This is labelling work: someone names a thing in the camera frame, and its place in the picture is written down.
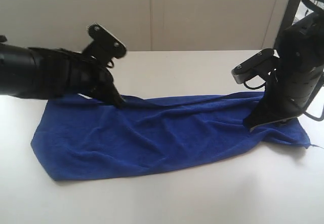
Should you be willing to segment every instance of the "white tabletop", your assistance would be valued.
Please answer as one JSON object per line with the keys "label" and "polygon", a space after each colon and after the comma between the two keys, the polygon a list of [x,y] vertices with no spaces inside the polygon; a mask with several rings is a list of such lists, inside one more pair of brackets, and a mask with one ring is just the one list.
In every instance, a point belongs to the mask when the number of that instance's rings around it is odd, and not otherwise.
{"label": "white tabletop", "polygon": [[[254,53],[130,52],[113,74],[121,93],[144,98],[229,94],[245,90],[230,71]],[[323,103],[321,93],[311,112],[319,115]],[[54,182],[30,147],[45,105],[0,97],[1,224],[324,222],[320,148],[261,143],[245,155],[171,173]],[[323,123],[300,120],[312,143],[324,146]]]}

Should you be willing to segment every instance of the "white wall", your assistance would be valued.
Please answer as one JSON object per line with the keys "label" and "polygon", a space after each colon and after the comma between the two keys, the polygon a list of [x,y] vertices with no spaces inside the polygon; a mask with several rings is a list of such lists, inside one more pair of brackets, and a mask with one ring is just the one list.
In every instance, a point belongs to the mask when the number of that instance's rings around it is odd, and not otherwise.
{"label": "white wall", "polygon": [[129,50],[272,46],[288,0],[0,0],[10,44],[81,50],[104,25]]}

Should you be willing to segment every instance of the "blue microfiber cloth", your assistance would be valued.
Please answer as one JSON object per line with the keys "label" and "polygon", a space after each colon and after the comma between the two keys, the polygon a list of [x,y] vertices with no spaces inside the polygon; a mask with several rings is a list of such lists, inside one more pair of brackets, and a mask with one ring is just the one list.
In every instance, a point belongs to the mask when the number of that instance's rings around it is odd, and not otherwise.
{"label": "blue microfiber cloth", "polygon": [[54,180],[156,174],[246,153],[261,141],[303,146],[297,119],[250,133],[243,125],[263,92],[143,100],[123,109],[68,95],[50,100],[31,146]]}

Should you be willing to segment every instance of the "white table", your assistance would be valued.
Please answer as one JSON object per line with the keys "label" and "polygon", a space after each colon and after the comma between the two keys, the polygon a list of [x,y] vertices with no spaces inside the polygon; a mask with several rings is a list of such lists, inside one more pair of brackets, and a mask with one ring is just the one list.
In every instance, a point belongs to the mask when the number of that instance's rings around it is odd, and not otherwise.
{"label": "white table", "polygon": [[[230,71],[255,52],[130,52],[113,74],[121,93],[145,98],[228,94],[245,90]],[[323,103],[321,93],[311,111],[320,114]],[[54,182],[30,147],[45,105],[0,97],[1,224],[324,223],[324,150],[313,147],[261,143],[172,173]],[[301,122],[312,143],[324,146],[323,123]]]}

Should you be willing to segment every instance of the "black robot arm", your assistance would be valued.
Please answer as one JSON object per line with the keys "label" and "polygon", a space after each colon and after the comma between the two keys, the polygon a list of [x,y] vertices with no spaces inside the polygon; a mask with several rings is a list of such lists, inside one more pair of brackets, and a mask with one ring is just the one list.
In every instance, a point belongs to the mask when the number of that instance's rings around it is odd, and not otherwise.
{"label": "black robot arm", "polygon": [[256,108],[244,119],[253,130],[269,123],[285,123],[305,114],[324,84],[324,11],[310,0],[302,2],[314,13],[286,29],[277,38],[277,53],[265,49],[238,65],[232,75],[239,84],[255,76],[265,80],[265,93]]}
{"label": "black robot arm", "polygon": [[126,54],[125,46],[102,26],[88,27],[93,41],[76,53],[64,49],[20,48],[0,37],[0,94],[52,99],[80,93],[106,104],[123,102],[107,68]]}

